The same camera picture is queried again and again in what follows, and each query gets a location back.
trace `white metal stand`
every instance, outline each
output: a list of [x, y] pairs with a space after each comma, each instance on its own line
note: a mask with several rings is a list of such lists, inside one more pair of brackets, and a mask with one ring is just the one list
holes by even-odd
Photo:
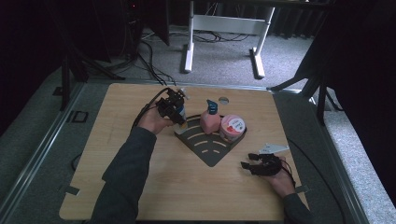
[[244, 35], [260, 35], [257, 48], [253, 48], [252, 62], [255, 65], [258, 77], [265, 77], [262, 66], [262, 45], [267, 36], [271, 19], [274, 14], [274, 7], [270, 7], [265, 20], [240, 19], [218, 16], [194, 15], [194, 2], [190, 3], [189, 22], [189, 44], [187, 46], [185, 71], [192, 71], [192, 55], [194, 51], [193, 32], [194, 30], [205, 30], [223, 33], [235, 33]]

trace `wooden table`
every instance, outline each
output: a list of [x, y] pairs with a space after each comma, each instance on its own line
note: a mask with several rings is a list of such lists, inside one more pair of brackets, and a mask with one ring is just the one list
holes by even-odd
[[[60, 216], [89, 219], [105, 184], [101, 179], [131, 130], [134, 118], [163, 86], [112, 84], [93, 125], [91, 135], [73, 176], [71, 187], [78, 195], [66, 193]], [[206, 110], [206, 99], [219, 103], [221, 115], [236, 114], [244, 119], [247, 133], [214, 167], [209, 167], [186, 147], [172, 128], [158, 134], [150, 161], [148, 180], [139, 201], [140, 220], [281, 220], [283, 203], [262, 178], [241, 168], [248, 153], [258, 153], [266, 143], [288, 144], [271, 92], [187, 87], [188, 116]], [[285, 156], [296, 186], [300, 178], [289, 150]], [[300, 194], [303, 202], [306, 199]]]

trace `person's left hand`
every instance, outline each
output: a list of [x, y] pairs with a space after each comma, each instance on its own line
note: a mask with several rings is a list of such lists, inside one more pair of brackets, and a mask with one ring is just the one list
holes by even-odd
[[148, 108], [150, 109], [139, 120], [137, 127], [147, 129], [152, 133], [157, 134], [160, 133], [164, 127], [169, 127], [174, 124], [172, 120], [161, 117], [155, 103], [150, 105]]

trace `blue cap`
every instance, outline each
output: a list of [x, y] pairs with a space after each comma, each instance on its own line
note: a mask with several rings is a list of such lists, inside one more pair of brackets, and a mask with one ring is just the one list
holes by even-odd
[[216, 102], [213, 102], [211, 100], [206, 100], [207, 101], [207, 112], [210, 115], [215, 115], [218, 113], [218, 104]]

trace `gray carpet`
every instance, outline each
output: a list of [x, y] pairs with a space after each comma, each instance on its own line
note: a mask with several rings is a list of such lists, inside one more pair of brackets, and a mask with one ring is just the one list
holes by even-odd
[[[293, 77], [312, 42], [311, 39], [286, 40], [282, 37], [269, 36], [262, 51], [266, 78], [257, 80], [253, 76], [248, 57], [248, 49], [255, 47], [257, 40], [257, 36], [250, 36], [239, 42], [216, 44], [196, 42], [192, 72], [185, 74], [182, 67], [184, 66], [184, 45], [187, 43], [186, 36], [172, 36], [170, 47], [166, 47], [156, 37], [146, 39], [153, 47], [153, 64], [171, 75], [179, 85], [192, 83], [251, 89], [264, 89]], [[146, 45], [140, 45], [139, 52], [149, 59]], [[127, 71], [119, 73], [120, 76], [127, 77], [123, 82], [153, 81], [154, 78], [140, 68], [142, 66], [141, 62], [136, 61]], [[64, 199], [64, 187], [73, 176], [70, 162], [83, 150], [106, 94], [106, 88], [112, 82], [114, 81], [103, 75], [92, 75], [85, 84], [73, 110], [89, 112], [87, 122], [82, 124], [69, 121], [64, 124], [8, 223], [80, 223], [80, 221], [61, 220], [58, 213]], [[17, 120], [0, 139], [0, 163], [2, 164], [0, 199], [2, 201], [58, 114], [61, 99], [59, 96], [52, 96], [52, 92], [59, 85], [60, 70], [53, 73], [43, 83]], [[290, 88], [299, 90], [303, 85], [302, 81]], [[324, 174], [346, 214], [347, 223], [354, 223], [328, 160], [327, 150], [333, 150], [327, 144], [331, 141], [330, 136], [323, 135], [326, 130], [318, 125], [314, 106], [307, 99], [288, 91], [275, 94], [275, 99], [287, 137], [295, 141]], [[290, 147], [303, 183], [311, 188], [306, 193], [306, 197], [316, 222], [342, 223], [340, 211], [323, 180], [302, 152], [293, 144], [290, 144]]]

